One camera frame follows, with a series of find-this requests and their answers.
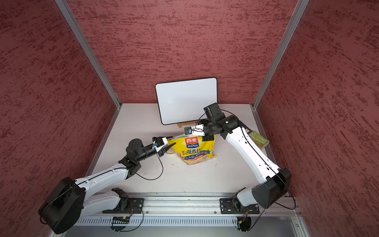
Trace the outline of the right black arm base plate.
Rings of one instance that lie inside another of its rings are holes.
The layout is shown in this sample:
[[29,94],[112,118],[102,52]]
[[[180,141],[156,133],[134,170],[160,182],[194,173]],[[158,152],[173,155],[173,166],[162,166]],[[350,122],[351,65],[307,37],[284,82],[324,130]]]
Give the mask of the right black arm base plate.
[[259,206],[252,204],[249,206],[241,205],[236,198],[219,199],[220,211],[222,214],[259,214]]

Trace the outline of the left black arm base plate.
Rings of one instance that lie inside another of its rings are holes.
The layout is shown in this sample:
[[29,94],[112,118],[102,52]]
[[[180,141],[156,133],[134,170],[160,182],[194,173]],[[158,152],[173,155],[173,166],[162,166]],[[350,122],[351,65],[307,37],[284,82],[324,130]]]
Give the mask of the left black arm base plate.
[[144,198],[122,198],[114,209],[104,210],[103,214],[141,214]]

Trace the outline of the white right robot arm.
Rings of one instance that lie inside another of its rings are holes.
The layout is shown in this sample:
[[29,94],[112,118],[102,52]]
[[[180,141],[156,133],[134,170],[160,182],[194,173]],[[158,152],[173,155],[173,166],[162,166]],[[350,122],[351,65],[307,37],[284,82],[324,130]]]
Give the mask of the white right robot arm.
[[289,192],[292,173],[272,162],[246,132],[244,124],[233,113],[227,117],[217,103],[204,108],[207,119],[202,121],[204,135],[221,135],[244,158],[254,173],[258,185],[237,193],[240,206],[258,204],[269,208]]

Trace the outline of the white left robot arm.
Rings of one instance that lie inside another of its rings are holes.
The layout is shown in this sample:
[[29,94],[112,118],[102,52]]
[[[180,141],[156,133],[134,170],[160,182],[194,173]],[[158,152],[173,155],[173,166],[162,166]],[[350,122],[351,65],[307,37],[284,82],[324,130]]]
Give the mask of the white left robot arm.
[[112,167],[76,180],[62,179],[39,208],[40,222],[54,233],[62,234],[78,220],[99,212],[133,214],[142,205],[133,205],[124,190],[113,188],[107,193],[102,190],[136,175],[141,161],[152,156],[160,158],[172,147],[166,137],[153,137],[148,146],[140,139],[133,139],[126,147],[126,156]]

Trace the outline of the yellow oats bag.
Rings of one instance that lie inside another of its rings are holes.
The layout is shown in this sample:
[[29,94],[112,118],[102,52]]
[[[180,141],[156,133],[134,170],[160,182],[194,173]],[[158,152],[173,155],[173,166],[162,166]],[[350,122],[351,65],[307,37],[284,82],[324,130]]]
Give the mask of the yellow oats bag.
[[168,145],[174,144],[168,154],[175,153],[187,165],[195,165],[216,159],[213,149],[215,140],[203,141],[201,136],[180,135],[167,139]]

